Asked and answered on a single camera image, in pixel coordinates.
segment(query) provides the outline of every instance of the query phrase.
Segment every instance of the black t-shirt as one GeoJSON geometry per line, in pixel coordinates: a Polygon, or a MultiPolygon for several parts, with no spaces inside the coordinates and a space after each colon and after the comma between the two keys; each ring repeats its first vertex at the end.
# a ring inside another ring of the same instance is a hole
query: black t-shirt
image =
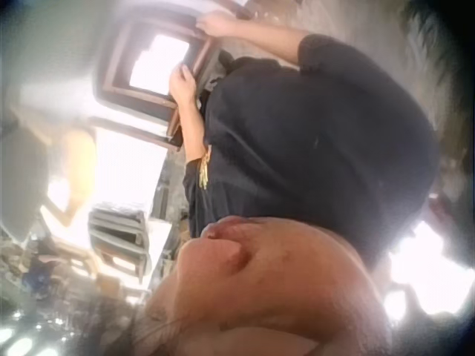
{"type": "Polygon", "coordinates": [[[298,58],[300,70],[250,61],[214,89],[209,152],[184,179],[191,235],[229,215],[284,217],[340,234],[371,266],[423,205],[433,131],[356,49],[311,35],[298,58]]]}

